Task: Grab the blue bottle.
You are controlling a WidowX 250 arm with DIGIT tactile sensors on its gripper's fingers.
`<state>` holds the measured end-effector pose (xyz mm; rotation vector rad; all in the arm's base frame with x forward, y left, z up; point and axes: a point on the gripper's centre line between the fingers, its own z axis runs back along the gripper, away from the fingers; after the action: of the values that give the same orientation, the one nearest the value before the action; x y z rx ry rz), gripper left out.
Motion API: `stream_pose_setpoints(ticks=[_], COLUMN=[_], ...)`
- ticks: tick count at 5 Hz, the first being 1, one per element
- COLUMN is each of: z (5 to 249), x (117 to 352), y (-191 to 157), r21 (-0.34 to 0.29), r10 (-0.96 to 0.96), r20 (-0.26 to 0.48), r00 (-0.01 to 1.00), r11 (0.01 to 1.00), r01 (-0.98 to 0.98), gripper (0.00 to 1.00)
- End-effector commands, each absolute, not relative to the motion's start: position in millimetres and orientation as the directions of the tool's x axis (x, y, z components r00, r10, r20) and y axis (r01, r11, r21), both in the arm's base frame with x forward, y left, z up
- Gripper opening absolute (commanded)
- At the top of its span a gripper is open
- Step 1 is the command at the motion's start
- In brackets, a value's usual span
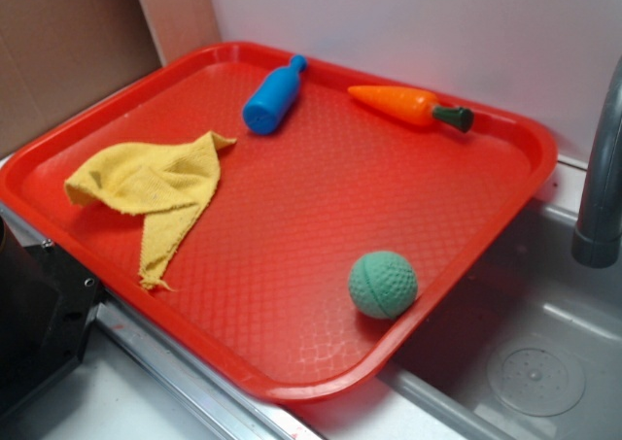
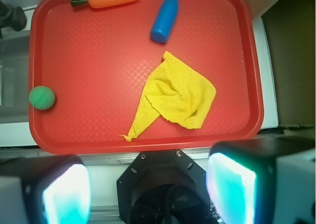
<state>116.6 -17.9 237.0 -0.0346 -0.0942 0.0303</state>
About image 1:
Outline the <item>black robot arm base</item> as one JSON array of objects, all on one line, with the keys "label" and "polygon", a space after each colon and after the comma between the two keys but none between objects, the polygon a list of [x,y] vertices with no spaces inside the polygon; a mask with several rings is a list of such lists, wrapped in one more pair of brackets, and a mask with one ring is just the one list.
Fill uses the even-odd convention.
[{"label": "black robot arm base", "polygon": [[59,246],[24,246],[1,222],[1,418],[76,367],[100,280]]}]

